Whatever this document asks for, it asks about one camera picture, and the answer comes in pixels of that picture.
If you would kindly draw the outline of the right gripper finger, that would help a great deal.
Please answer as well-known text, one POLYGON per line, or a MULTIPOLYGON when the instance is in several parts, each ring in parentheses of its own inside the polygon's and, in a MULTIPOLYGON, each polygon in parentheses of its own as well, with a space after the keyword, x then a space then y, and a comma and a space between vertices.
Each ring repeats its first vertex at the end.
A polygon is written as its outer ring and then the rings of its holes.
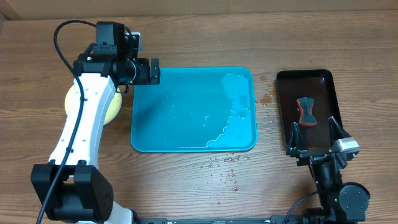
POLYGON ((287 146, 287 155, 297 155, 302 149, 302 136, 299 130, 299 126, 296 122, 293 122, 290 127, 290 140, 287 146))
POLYGON ((333 149, 349 149, 351 146, 351 135, 348 134, 337 122, 334 116, 328 118, 330 127, 330 140, 333 149))

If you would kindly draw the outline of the orange and dark sponge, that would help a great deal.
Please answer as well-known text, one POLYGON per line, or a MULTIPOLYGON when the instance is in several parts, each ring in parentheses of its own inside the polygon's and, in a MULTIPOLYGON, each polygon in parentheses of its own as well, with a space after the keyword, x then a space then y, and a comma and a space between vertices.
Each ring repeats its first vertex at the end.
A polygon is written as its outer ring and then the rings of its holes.
POLYGON ((300 111, 299 125, 313 127, 317 125, 316 118, 312 114, 314 100, 309 97, 302 97, 296 100, 298 110, 300 111))

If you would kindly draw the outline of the yellow-green plate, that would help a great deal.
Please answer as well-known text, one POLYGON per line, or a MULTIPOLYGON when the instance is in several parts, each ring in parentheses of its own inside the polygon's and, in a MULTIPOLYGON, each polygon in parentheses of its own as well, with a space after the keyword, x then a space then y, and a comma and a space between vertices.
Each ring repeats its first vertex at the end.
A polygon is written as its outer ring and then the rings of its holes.
MULTIPOLYGON (((73 90, 74 87, 72 86, 65 97, 65 101, 64 101, 64 108, 65 108, 65 112, 68 115, 69 114, 69 107, 70 107, 70 100, 72 98, 73 95, 73 90)), ((104 125, 110 123, 119 113, 120 109, 121 109, 121 105, 122 105, 122 94, 120 93, 115 93, 115 96, 113 97, 113 99, 111 100, 111 103, 109 105, 109 108, 106 112, 106 116, 105 116, 105 120, 104 120, 104 125)))

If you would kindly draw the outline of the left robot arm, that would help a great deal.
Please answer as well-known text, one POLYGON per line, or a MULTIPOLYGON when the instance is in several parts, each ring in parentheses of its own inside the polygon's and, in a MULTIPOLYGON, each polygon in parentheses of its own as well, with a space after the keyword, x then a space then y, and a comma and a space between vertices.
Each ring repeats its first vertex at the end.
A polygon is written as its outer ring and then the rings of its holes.
POLYGON ((44 217, 65 223, 137 223, 136 213, 114 200, 113 187, 98 169, 106 113, 119 86, 157 85, 159 59, 140 58, 141 36, 118 22, 97 22, 96 40, 71 64, 69 113, 46 164, 30 180, 44 217))

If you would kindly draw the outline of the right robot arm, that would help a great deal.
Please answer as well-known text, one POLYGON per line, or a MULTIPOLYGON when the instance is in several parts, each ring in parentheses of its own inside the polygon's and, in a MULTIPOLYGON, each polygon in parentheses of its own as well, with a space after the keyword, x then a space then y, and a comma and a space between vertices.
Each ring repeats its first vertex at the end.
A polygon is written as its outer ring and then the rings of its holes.
POLYGON ((284 223, 358 223, 366 219, 370 193, 356 182, 342 181, 340 173, 356 157, 360 146, 334 117, 328 118, 331 147, 309 152, 296 122, 291 125, 287 155, 298 159, 298 166, 307 166, 317 190, 295 202, 287 212, 284 223), (318 195, 319 208, 309 208, 303 215, 292 217, 294 209, 310 197, 318 195))

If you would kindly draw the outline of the black rectangular tray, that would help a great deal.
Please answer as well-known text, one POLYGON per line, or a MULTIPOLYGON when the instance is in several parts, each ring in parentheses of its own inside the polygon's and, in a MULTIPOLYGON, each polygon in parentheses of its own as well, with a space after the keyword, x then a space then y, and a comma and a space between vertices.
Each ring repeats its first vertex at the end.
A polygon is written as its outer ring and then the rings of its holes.
POLYGON ((317 123, 312 127, 299 126, 304 146, 308 149, 330 147, 328 118, 332 116, 342 123, 331 72, 326 69, 281 71, 276 77, 276 90, 285 145, 290 141, 291 124, 300 119, 297 99, 308 97, 313 99, 312 115, 317 123))

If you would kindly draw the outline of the teal plastic tray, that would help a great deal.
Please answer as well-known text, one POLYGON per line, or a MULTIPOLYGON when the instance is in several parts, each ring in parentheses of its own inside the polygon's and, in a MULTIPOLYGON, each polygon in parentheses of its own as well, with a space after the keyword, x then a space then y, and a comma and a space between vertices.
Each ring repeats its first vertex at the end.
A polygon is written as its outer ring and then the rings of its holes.
POLYGON ((131 145, 139 152, 248 151, 257 143, 252 73, 244 67, 161 68, 135 86, 131 145))

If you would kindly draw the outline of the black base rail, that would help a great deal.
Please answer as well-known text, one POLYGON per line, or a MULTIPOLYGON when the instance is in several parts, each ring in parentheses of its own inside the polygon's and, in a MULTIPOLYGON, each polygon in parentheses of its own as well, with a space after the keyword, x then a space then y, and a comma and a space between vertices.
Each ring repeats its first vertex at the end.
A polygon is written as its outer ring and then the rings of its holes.
POLYGON ((133 224, 311 224, 311 223, 338 223, 331 220, 293 215, 286 219, 284 215, 273 215, 269 218, 209 218, 209 219, 177 219, 166 218, 136 218, 133 224))

